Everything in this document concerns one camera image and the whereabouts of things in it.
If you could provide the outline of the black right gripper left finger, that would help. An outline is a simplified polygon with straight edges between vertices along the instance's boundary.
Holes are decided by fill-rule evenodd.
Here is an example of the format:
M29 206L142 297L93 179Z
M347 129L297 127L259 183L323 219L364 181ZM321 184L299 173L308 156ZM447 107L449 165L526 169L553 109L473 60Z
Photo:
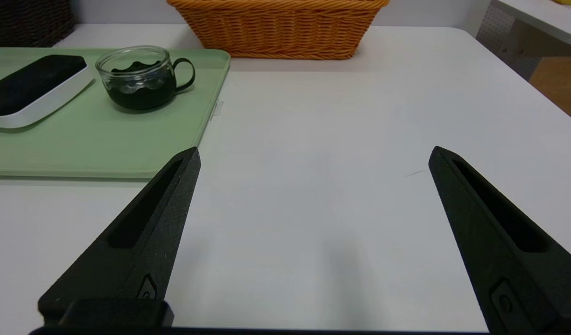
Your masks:
M202 162L176 154L38 300L45 322L171 322L164 301Z

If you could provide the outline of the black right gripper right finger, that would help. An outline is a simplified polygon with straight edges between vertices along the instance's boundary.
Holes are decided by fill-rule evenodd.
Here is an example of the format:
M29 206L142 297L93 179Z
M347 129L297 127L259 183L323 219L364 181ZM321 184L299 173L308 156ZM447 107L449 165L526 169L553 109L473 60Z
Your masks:
M488 331L571 335L571 254L460 155L429 168Z

